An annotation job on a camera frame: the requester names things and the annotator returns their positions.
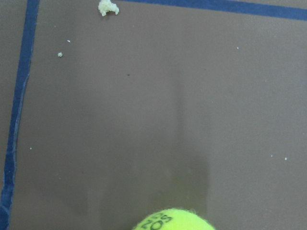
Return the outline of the yellow tennis ball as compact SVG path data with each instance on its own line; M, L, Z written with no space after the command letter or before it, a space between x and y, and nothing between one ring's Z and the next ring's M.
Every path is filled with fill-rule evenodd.
M179 208L157 211L136 224L133 230L215 230L197 214Z

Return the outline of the large white crumb left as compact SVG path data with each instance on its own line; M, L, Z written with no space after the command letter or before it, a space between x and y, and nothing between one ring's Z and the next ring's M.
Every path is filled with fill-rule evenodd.
M109 12L113 12L115 15L118 15L119 7L111 0L100 0L98 4L98 11L102 17L105 17Z

